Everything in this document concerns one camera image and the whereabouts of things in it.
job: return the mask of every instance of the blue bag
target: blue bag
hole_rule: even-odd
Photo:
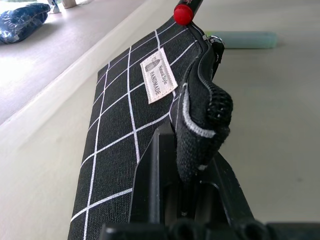
[[[29,37],[46,21],[50,6],[31,3],[0,15],[0,42],[13,44]]]

